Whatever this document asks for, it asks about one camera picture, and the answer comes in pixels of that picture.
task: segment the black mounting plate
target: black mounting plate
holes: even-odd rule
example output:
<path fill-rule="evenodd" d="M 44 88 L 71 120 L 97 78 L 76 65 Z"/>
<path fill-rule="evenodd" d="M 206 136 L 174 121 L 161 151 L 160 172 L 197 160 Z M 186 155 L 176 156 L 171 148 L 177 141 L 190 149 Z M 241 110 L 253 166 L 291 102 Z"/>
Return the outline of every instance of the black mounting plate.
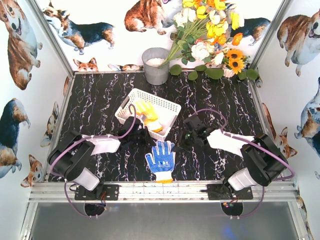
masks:
<path fill-rule="evenodd" d="M 223 184 L 207 184 L 208 198 L 209 200 L 227 200 L 227 199 L 234 199 L 231 197 L 227 191 L 224 191 Z M 241 189 L 240 191 L 234 192 L 235 197 L 239 197 L 239 200 L 251 200 L 254 199 L 252 194 L 251 187 L 246 187 Z"/>
<path fill-rule="evenodd" d="M 104 184 L 102 192 L 106 192 L 105 200 L 108 201 L 117 201 L 119 196 L 119 185 L 117 184 Z M 76 201 L 90 201 L 90 200 L 100 200 L 96 199 L 87 189 L 83 186 L 79 186 L 75 190 L 74 200 Z"/>

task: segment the glove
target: glove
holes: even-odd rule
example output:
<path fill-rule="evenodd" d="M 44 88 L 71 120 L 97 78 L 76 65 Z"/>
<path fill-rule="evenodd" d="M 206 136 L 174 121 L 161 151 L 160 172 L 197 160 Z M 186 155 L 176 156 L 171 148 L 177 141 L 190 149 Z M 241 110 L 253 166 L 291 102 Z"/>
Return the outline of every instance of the glove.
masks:
<path fill-rule="evenodd" d="M 115 153 L 120 147 L 120 141 L 118 139 L 113 138 L 91 138 L 87 141 L 93 143 L 95 145 L 92 155 L 103 154 L 103 153 Z"/>
<path fill-rule="evenodd" d="M 151 102 L 146 102 L 145 100 L 140 100 L 134 103 L 137 115 L 144 115 L 146 119 L 143 121 L 147 128 L 155 133 L 160 132 L 163 128 L 159 123 L 158 115 L 156 114 L 155 108 Z"/>
<path fill-rule="evenodd" d="M 228 151 L 230 153 L 236 154 L 240 157 L 243 157 L 242 153 L 241 153 L 241 148 L 243 145 L 245 145 L 247 143 L 244 141 L 237 140 L 237 139 L 231 138 L 229 136 L 226 136 L 226 135 L 224 135 L 224 133 L 225 132 L 222 132 L 220 129 L 214 130 L 206 138 L 208 140 L 210 147 L 213 149 L 222 149 L 222 150 Z M 229 132 L 228 132 L 228 134 L 249 140 L 250 142 L 252 142 L 255 139 L 254 136 L 243 136 L 243 135 L 238 135 L 238 134 L 232 134 Z"/>
<path fill-rule="evenodd" d="M 175 144 L 170 141 L 156 141 L 152 147 L 152 154 L 145 155 L 146 162 L 156 177 L 156 183 L 169 184 L 173 179 L 172 171 L 175 169 L 176 153 L 172 151 Z"/>

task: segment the black tabletop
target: black tabletop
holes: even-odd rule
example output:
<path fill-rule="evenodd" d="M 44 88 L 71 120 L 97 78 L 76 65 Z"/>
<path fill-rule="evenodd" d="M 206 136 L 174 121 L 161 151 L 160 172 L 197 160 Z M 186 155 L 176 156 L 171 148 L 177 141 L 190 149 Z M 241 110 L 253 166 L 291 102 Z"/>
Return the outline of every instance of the black tabletop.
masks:
<path fill-rule="evenodd" d="M 176 142 L 184 126 L 183 120 L 194 112 L 211 108 L 220 111 L 227 119 L 226 131 L 234 134 L 255 136 L 262 133 L 258 114 L 250 88 L 236 78 L 210 80 L 200 75 L 189 81 L 188 73 L 170 76 L 160 86 L 147 83 L 143 72 L 77 74 L 67 105 L 60 140 L 67 131 L 75 130 L 85 135 L 110 133 L 120 123 L 115 113 L 131 89 L 137 88 L 181 105 L 178 115 L 166 140 Z M 207 126 L 219 127 L 218 115 L 201 112 L 199 117 Z M 91 156 L 87 168 L 106 182 L 154 181 L 145 160 L 146 148 L 137 147 L 118 153 L 103 153 Z M 175 181 L 219 180 L 245 167 L 237 155 L 209 146 L 195 146 L 193 152 L 177 153 L 172 177 Z"/>

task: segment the white plastic basket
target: white plastic basket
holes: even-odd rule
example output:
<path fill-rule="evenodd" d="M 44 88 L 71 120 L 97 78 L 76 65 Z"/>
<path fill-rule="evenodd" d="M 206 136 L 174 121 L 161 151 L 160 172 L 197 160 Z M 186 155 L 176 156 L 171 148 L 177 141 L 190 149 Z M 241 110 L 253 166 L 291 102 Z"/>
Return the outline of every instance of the white plastic basket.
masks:
<path fill-rule="evenodd" d="M 177 119 L 181 106 L 140 89 L 133 88 L 115 112 L 115 117 L 122 125 L 128 117 L 132 116 L 129 111 L 129 105 L 134 104 L 139 100 L 145 100 L 146 102 L 152 103 L 156 113 L 158 114 L 159 123 L 163 126 L 163 130 L 158 133 L 149 130 L 150 136 L 156 140 L 165 141 Z"/>

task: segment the gray panel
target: gray panel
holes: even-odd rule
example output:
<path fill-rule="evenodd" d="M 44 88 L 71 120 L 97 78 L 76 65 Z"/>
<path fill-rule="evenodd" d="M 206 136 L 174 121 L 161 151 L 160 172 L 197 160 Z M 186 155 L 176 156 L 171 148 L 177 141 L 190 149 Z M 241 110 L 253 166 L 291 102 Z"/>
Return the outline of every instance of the gray panel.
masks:
<path fill-rule="evenodd" d="M 256 203 L 245 203 L 244 212 Z M 296 240 L 286 202 L 265 202 L 254 215 L 230 220 L 219 203 L 120 203 L 98 220 L 67 203 L 39 203 L 33 240 Z"/>

